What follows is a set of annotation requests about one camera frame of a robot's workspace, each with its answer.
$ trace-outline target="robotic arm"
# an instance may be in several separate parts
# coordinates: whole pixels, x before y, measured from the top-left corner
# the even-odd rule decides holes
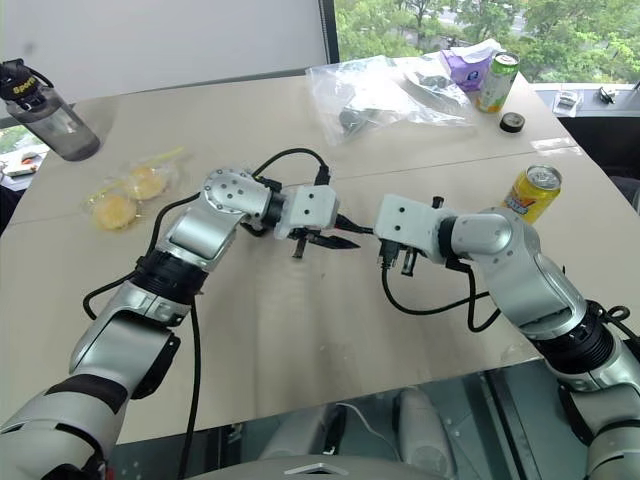
[[[329,248],[357,245],[319,230],[336,222],[327,185],[290,194],[243,171],[216,170],[76,345],[70,377],[40,393],[0,429],[2,478],[100,478],[127,403],[153,393],[180,345],[172,329],[231,245],[239,224]]]
[[[640,363],[604,324],[604,309],[542,255],[533,227],[504,208],[457,215],[386,195],[374,231],[383,268],[407,251],[405,275],[416,251],[434,263],[473,260],[500,311],[558,378],[574,432],[590,444],[589,478],[640,478]]]

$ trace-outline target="green can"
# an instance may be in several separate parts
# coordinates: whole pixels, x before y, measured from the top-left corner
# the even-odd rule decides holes
[[[516,79],[520,58],[515,53],[496,53],[482,82],[476,106],[483,112],[499,112]]]

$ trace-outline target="beige tabletop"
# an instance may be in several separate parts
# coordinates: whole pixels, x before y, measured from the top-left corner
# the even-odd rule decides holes
[[[487,115],[479,117],[485,121],[474,136],[458,142],[438,141],[428,127],[397,125],[337,150],[324,144],[309,107],[297,104],[296,99],[306,101],[303,82],[268,80],[101,100],[117,104],[103,150],[79,164],[56,156],[46,160],[0,242],[0,419],[65,377],[70,352],[89,322],[82,296],[128,272],[146,246],[151,218],[120,233],[91,225],[79,206],[87,184],[131,158],[176,145],[193,150],[183,193],[196,190],[216,166],[255,166],[280,149],[315,148],[335,169],[341,211],[363,225],[373,223],[385,193],[425,202],[440,194],[448,206],[473,212],[498,204],[526,166],[550,163],[562,172],[564,185],[536,224],[544,252],[566,266],[586,297],[640,310],[640,257],[633,254],[640,244],[638,218],[579,148],[536,151],[531,141],[568,134],[523,80],[510,97],[519,99],[511,109],[529,120],[522,135],[502,135],[497,117]],[[205,108],[198,98],[216,103]],[[241,122],[232,115],[234,101],[238,111],[252,111],[253,117]],[[88,115],[96,105],[82,107]],[[141,121],[145,129],[136,128]],[[302,182],[313,174],[313,164],[307,165],[283,161],[273,175]],[[472,334],[464,309],[427,318],[398,312],[380,285],[378,241],[350,238],[362,248],[310,246],[297,261],[291,241],[238,234],[198,297],[203,381],[197,428],[537,357],[503,317],[488,331]],[[467,295],[463,276],[424,260],[413,279],[395,271],[391,284],[402,303],[416,308]],[[487,299],[478,303],[478,322],[492,307]],[[632,328],[638,318],[629,321]],[[120,442],[184,431],[193,369],[188,322],[176,333],[183,344],[172,368],[154,395],[130,403]]]

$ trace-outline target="water bottle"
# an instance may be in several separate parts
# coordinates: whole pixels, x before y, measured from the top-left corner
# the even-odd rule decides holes
[[[84,160],[100,148],[98,137],[51,82],[21,58],[0,64],[0,98],[12,117],[65,160]]]

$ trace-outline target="tree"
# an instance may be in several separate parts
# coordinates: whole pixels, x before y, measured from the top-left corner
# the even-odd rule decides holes
[[[528,36],[503,42],[534,82],[635,82],[640,6],[635,0],[529,0]]]
[[[421,54],[402,36],[411,16],[396,0],[336,0],[335,11],[342,61]]]
[[[0,154],[16,150],[16,144],[20,142],[25,135],[31,134],[22,125],[0,130]]]
[[[437,31],[438,15],[444,11],[445,5],[454,7],[457,0],[404,0],[404,8],[415,18],[415,29],[418,33],[418,45],[422,45],[425,37]]]
[[[336,0],[343,59],[419,55],[494,37],[520,56],[532,82],[625,82],[640,79],[638,0]],[[458,5],[459,29],[440,21]],[[523,14],[525,32],[511,32]],[[416,43],[414,48],[409,43]]]
[[[493,37],[500,40],[509,34],[521,0],[463,0],[456,23],[467,25],[464,32],[473,43]]]

